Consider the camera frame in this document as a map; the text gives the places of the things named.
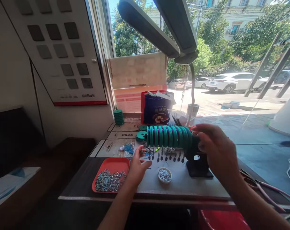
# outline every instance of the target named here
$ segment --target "white pillar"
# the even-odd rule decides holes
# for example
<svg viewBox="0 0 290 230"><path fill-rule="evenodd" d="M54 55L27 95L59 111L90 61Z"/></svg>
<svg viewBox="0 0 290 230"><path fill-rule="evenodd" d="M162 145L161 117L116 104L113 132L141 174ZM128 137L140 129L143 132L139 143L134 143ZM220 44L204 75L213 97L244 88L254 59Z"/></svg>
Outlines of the white pillar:
<svg viewBox="0 0 290 230"><path fill-rule="evenodd" d="M290 135L290 99L275 115L269 127L277 132Z"/></svg>

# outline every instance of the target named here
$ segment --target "red tray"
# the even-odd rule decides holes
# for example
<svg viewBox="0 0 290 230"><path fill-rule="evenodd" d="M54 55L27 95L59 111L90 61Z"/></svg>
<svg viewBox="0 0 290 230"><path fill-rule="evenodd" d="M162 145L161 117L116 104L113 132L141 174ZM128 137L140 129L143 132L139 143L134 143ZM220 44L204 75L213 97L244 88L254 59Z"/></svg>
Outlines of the red tray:
<svg viewBox="0 0 290 230"><path fill-rule="evenodd" d="M97 193L117 193L117 192L100 192L100 191L96 191L95 189L95 181L97 180L99 174L104 171L105 169L108 169L110 171L110 174L113 174L115 172L121 172L121 171L124 171L124 173L126 174L126 176L128 175L128 171L129 171L129 165L130 165L130 160L128 158L125 158L125 157L110 157L110 158L107 158L105 159L96 176L95 176L95 179L93 181L93 184L92 184L92 190L94 192L97 192Z"/></svg>

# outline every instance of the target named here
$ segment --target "small white bowl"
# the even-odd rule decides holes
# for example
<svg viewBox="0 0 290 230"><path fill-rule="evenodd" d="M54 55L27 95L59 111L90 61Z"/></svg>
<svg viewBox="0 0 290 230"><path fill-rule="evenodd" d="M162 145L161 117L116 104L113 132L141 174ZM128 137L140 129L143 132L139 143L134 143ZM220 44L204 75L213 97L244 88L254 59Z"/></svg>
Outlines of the small white bowl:
<svg viewBox="0 0 290 230"><path fill-rule="evenodd" d="M169 181L163 181L160 177L159 177L159 171L161 169L165 169L169 174L170 174L170 180ZM162 167L162 168L159 168L158 170L158 179L163 183L163 184L169 184L171 182L171 179L173 178L173 176L171 175L171 172L168 168L165 168L165 167Z"/></svg>

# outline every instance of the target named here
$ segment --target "building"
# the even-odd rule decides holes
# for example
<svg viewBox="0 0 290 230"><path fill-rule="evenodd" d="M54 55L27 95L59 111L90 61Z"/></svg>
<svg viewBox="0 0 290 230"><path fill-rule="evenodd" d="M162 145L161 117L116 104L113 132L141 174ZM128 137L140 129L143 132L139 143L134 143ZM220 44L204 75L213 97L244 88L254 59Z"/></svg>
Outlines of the building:
<svg viewBox="0 0 290 230"><path fill-rule="evenodd" d="M201 17L210 8L215 7L218 0L195 0L194 3L188 3L190 11L199 11L202 2ZM254 21L257 17L262 16L262 8L271 4L272 0L228 0L227 6L224 8L224 17L229 22L228 28L225 30L225 39L232 40L234 35L244 30L245 25ZM163 28L163 18L157 8L153 8L148 16ZM194 27L197 26L197 18L193 21Z"/></svg>

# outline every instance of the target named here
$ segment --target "sky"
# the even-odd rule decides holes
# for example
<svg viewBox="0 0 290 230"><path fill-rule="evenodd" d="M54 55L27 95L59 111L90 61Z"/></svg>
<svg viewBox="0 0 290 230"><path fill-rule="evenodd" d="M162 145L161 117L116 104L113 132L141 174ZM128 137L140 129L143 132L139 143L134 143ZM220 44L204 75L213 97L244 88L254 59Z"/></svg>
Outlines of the sky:
<svg viewBox="0 0 290 230"><path fill-rule="evenodd" d="M119 2L119 0L108 0L109 2L109 8L110 8L110 14L111 14L111 20L113 21L114 19L114 8L116 8L117 3ZM151 3L153 3L153 6L155 7L155 4L153 2L153 0L147 0L146 1L146 5L150 5Z"/></svg>

